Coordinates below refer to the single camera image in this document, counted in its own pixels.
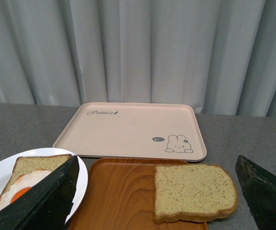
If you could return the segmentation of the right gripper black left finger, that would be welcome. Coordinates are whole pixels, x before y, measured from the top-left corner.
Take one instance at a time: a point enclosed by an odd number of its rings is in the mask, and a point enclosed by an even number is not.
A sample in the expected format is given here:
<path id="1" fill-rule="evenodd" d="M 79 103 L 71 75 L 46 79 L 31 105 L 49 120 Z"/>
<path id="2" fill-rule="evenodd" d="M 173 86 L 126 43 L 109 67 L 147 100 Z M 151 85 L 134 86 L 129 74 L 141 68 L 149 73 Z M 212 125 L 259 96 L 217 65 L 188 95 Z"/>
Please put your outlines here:
<path id="1" fill-rule="evenodd" d="M 0 230 L 61 230 L 73 206 L 78 157 L 72 156 L 0 211 Z"/>

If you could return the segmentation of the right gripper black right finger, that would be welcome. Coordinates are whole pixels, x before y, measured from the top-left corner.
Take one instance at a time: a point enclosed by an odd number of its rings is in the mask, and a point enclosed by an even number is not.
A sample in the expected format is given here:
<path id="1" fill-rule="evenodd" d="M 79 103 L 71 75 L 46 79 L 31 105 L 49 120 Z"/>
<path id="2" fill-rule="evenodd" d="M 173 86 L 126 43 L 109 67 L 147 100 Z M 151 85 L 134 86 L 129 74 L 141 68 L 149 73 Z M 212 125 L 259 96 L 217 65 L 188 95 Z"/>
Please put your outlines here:
<path id="1" fill-rule="evenodd" d="M 235 171 L 258 229 L 276 230 L 276 176 L 243 155 Z"/>

